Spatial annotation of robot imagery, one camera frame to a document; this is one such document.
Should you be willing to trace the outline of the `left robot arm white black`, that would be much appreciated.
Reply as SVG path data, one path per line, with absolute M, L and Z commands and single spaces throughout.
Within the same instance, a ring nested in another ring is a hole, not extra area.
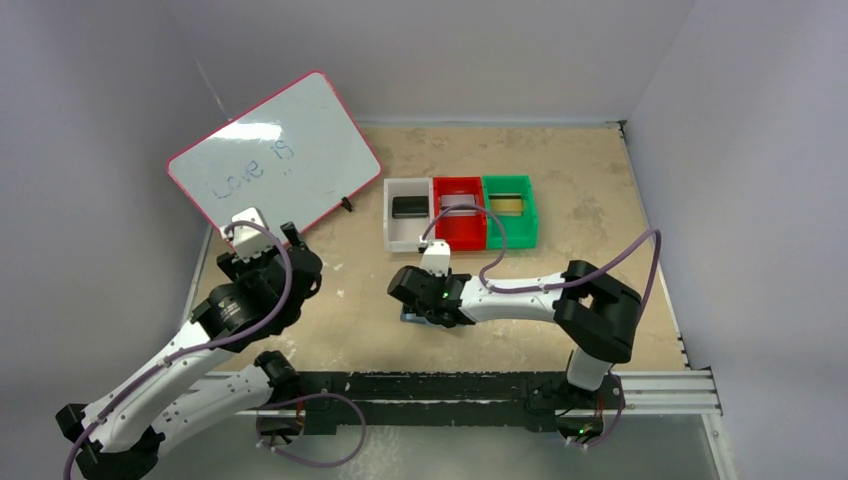
M 291 222 L 271 233 L 260 220 L 235 220 L 233 243 L 217 259 L 225 283 L 212 288 L 177 333 L 120 386 L 56 414 L 72 443 L 62 470 L 86 479 L 141 479 L 175 446 L 238 411 L 298 394 L 299 375 L 279 351 L 200 389 L 204 375 L 250 345 L 296 323 L 322 282 L 322 261 Z

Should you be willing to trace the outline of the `silver card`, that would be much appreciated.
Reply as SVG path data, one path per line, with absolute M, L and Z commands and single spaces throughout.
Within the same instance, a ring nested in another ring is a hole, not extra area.
M 473 194 L 446 194 L 439 197 L 439 210 L 445 217 L 475 216 L 476 199 Z

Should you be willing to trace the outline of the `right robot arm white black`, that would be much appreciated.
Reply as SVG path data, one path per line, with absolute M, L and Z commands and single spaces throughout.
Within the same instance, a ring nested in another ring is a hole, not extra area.
M 598 390 L 612 366 L 631 360 L 643 310 L 639 293 L 582 260 L 561 273 L 492 285 L 470 274 L 439 276 L 405 266 L 387 293 L 425 322 L 445 328 L 495 320 L 555 324 L 576 344 L 566 381 L 585 391 Z

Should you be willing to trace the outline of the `blue card holder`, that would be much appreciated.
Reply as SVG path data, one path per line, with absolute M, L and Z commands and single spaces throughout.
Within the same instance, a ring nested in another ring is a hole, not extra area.
M 412 324 L 418 324 L 418 325 L 427 325 L 428 324 L 428 320 L 425 317 L 420 316 L 413 309 L 411 309 L 410 307 L 408 307 L 406 305 L 403 305 L 401 307 L 401 312 L 400 312 L 399 318 L 402 322 L 405 322 L 405 323 L 412 323 Z

